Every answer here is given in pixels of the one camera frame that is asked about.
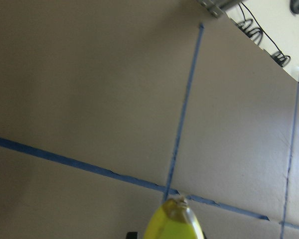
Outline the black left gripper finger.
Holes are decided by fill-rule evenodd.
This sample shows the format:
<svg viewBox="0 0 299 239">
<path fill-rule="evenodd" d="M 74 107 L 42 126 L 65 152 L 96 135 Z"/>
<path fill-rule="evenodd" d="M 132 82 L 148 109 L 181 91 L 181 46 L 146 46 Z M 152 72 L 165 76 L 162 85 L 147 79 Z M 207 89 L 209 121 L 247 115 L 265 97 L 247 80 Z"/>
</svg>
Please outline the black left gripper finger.
<svg viewBox="0 0 299 239">
<path fill-rule="evenodd" d="M 127 232 L 126 239 L 138 239 L 138 232 Z"/>
</svg>

